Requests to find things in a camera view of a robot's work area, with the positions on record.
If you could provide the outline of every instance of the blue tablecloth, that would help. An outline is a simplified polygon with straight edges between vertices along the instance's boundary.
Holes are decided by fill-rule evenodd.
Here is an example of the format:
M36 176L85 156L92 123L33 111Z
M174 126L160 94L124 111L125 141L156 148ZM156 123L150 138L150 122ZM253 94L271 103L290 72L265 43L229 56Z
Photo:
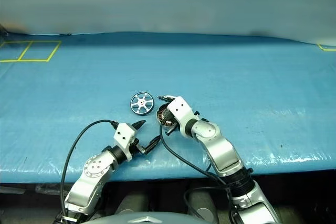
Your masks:
M2 183L59 182L75 137L95 120L145 119L138 138L146 145L159 133L155 112L162 103L156 100L154 111L140 117L129 106L138 91L183 96L220 126L256 174L336 168L335 51L283 39L196 34L9 40L17 43L0 48ZM32 40L28 49L29 42L20 42ZM106 123L83 136L68 182L79 177L90 156L114 144L113 134ZM208 166L194 140L176 132L167 142L187 160ZM122 164L111 179L198 176L160 144L150 155Z

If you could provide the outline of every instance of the robotic arm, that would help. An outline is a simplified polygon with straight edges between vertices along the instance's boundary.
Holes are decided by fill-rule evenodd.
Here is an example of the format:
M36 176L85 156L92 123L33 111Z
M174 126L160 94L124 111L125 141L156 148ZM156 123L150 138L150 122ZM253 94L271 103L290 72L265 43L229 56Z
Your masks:
M215 123L199 119L182 97L167 106L184 137L201 143L218 176L230 186L237 224L279 223L279 218L259 185L251 178L232 144Z
M80 178L65 199L66 216L58 216L54 223L86 221L94 212L105 183L118 166L124 161L132 160L136 153L147 154L156 146L160 140L159 136L155 137L147 147L139 145L139 140L135 136L144 123L145 120L132 125L115 122L114 139L117 145L107 146L100 154L86 161Z

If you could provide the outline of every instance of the yellow tape line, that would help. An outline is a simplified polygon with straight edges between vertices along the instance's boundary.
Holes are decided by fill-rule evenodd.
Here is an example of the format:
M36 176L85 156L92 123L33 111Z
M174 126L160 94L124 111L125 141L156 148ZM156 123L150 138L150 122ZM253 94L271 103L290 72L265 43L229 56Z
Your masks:
M15 43L29 43L25 50L20 54L19 58L16 60L0 60L0 62L49 62L51 58L54 56L55 52L61 45L61 40L21 40L21 41L5 41L3 42L0 47L4 44L15 44ZM49 57L45 60L42 59L22 59L23 56L26 54L27 50L31 47L33 43L57 43L56 47L53 49Z
M321 44L317 44L319 48L321 48L323 51L336 51L336 48L324 48L321 46Z

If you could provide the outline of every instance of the black cable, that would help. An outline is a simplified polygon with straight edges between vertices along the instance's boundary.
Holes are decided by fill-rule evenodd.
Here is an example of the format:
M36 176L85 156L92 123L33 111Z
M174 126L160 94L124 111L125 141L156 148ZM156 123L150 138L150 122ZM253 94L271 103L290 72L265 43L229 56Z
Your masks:
M232 193L230 190L229 185L227 185L218 175L210 173L208 171L204 171L202 169L200 169L199 167L195 166L194 164L190 163L188 160L184 159L183 157L179 156L179 154L177 154L176 152L174 152L166 143L166 141L164 140L163 137L163 133L162 133L162 127L163 124L165 123L165 121L169 120L168 118L169 116L166 116L165 120L163 122L161 122L160 124L160 138L162 141L163 146L171 153L173 154L175 157L177 157L179 160L181 160L183 163L187 164L188 166L190 166L191 168L195 169L196 171L202 173L203 175L213 179L214 181L216 181L217 183L219 183L221 185L221 188L223 190L226 190L227 193L227 197L229 199L229 220L231 224L235 224L232 218L232 212L235 211L234 206L233 206L233 199L232 199ZM192 207L190 208L190 210L197 215L199 218L202 218L202 216Z
M210 168L211 168L211 164L209 164L208 168L205 171L208 172Z
M221 180L218 176L216 176L215 174L213 173L210 173L210 172L206 172L202 169L200 169L199 167L197 167L196 165L190 163L188 160L184 159L183 157L179 156L179 154L177 154L176 152L174 152L166 143L166 141L164 140L164 137L163 137L163 133L162 133L162 127L163 127L163 124L164 124L165 121L163 121L161 124L160 124L160 138L161 138L161 141L162 141L162 144L163 146L171 153L173 154L175 157L177 157L179 160L181 160L183 163L187 164L188 166L190 166L191 168L195 169L196 171L202 173L203 175L213 179L214 181L219 181Z
M78 136L76 137L74 143L72 144L72 147L70 148L69 150L69 153L68 153L68 156L67 156L67 159L65 160L65 164L64 164L64 168L63 168L63 173L62 173L62 179L61 179L61 184L60 184L60 200L61 200L61 208L62 208L62 213L63 213L63 216L66 216L66 210L65 210L65 204L64 204L64 180L65 180L65 175L67 173L67 169L68 169L68 164L69 164L69 161L70 161L70 158L71 158L71 155L72 155L72 152L74 151L75 147L76 147L76 144L78 143L79 139L83 136L83 134L85 133L85 131L87 131L89 128L91 128L92 126L94 126L95 124L98 124L98 123L103 123L103 122L107 122L107 123L111 123L113 124L113 121L111 120L106 120L106 119L103 119L103 120L98 120L98 121L95 121L93 123L90 123L88 126L86 126L79 134Z
M97 211L98 211L98 210L95 209L90 215L88 215L87 218L86 218L86 221L91 220L91 218L95 215L95 213L96 213Z
M201 218L201 219L204 219L198 212L195 208L193 208L188 199L187 199L187 196L189 193L191 193L192 191L201 191L201 190L225 190L225 188L223 187L219 187L219 186L202 186L202 187L196 187L196 188L192 188L192 189L189 189L187 191L184 192L183 194L183 200L184 200L184 203L187 205L188 209L193 212L194 215L196 215L197 217Z

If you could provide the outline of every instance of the wheel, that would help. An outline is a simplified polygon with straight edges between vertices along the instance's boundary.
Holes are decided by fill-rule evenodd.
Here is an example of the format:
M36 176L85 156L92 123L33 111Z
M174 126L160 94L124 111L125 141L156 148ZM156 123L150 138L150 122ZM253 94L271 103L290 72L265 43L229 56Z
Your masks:
M147 92L136 93L131 99L131 110L137 115L147 115L154 108L154 99Z

